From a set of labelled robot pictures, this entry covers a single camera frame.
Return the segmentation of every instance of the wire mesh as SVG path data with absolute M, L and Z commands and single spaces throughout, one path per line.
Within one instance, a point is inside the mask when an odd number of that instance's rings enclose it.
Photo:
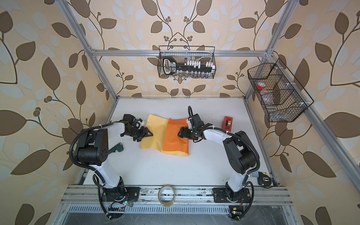
M 213 79 L 214 51 L 211 46 L 159 46 L 159 77 Z
M 298 94 L 293 87 L 297 84 L 289 81 L 280 69 L 283 65 L 278 60 L 276 63 L 263 63 L 248 70 L 251 86 L 269 122 L 293 122 L 314 102 L 304 100 Z

